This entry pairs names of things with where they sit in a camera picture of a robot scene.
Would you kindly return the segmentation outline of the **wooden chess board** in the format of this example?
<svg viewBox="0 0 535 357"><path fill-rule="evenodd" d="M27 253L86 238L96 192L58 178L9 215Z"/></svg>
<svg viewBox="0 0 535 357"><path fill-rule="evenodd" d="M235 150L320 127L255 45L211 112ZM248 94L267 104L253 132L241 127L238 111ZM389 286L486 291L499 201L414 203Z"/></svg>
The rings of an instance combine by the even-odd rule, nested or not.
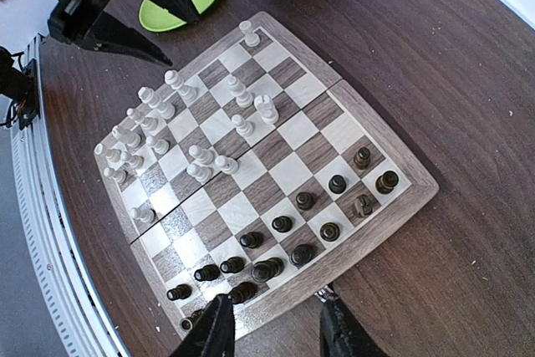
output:
<svg viewBox="0 0 535 357"><path fill-rule="evenodd" d="M242 337L376 249L438 184L360 93L274 17L248 19L159 89L143 88L94 148L110 202L180 337L213 298L283 270L234 309ZM254 106L272 97L265 124ZM152 223L130 217L152 208Z"/></svg>

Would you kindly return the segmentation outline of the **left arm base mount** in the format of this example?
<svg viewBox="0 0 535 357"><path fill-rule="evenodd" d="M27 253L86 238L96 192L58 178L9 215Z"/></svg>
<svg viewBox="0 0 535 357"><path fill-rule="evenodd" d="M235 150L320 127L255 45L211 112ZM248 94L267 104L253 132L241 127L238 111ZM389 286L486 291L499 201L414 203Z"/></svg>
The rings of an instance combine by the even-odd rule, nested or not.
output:
<svg viewBox="0 0 535 357"><path fill-rule="evenodd" d="M22 55L23 52L11 54L1 47L1 94L12 101L1 126L11 128L17 121L20 130L30 126L40 111L37 60L30 59L19 71L13 67L13 57Z"/></svg>

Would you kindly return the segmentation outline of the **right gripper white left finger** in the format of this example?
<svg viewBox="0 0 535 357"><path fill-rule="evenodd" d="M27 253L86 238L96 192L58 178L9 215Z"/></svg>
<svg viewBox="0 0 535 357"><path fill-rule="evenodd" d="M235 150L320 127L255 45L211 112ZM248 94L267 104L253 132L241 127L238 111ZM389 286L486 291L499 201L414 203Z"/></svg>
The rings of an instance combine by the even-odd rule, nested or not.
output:
<svg viewBox="0 0 535 357"><path fill-rule="evenodd" d="M235 318L228 294L218 294L205 307L193 329L171 352L171 357L234 355Z"/></svg>

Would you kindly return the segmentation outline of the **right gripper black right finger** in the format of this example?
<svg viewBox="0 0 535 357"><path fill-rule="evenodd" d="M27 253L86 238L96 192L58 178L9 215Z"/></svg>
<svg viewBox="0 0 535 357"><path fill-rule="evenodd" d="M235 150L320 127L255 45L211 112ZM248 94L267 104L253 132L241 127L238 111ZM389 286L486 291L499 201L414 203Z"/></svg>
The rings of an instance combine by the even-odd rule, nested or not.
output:
<svg viewBox="0 0 535 357"><path fill-rule="evenodd" d="M321 289L319 319L321 356L387 356L355 318L343 299L331 289Z"/></svg>

